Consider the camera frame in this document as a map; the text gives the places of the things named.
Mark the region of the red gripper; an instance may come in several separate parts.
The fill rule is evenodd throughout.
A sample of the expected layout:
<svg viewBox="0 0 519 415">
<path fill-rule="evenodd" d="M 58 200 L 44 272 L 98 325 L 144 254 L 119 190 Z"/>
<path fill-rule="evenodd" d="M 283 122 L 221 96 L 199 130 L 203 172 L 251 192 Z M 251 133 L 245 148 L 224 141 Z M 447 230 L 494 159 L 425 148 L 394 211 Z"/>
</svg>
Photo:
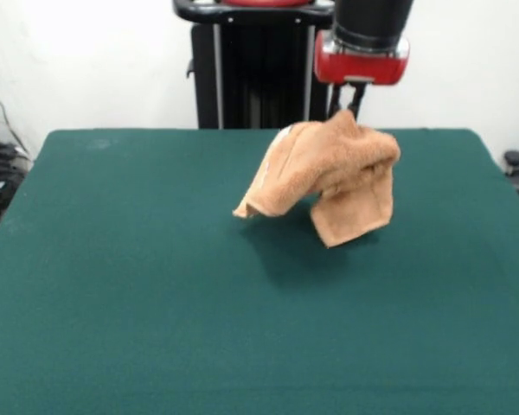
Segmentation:
<svg viewBox="0 0 519 415">
<path fill-rule="evenodd" d="M 332 84 L 328 115 L 340 109 L 341 84 L 365 83 L 377 86 L 396 85 L 406 71 L 410 42 L 401 37 L 389 51 L 368 52 L 347 48 L 331 32 L 320 32 L 315 41 L 314 73 L 325 84 Z M 352 85 L 353 98 L 348 109 L 358 118 L 366 85 Z"/>
</svg>

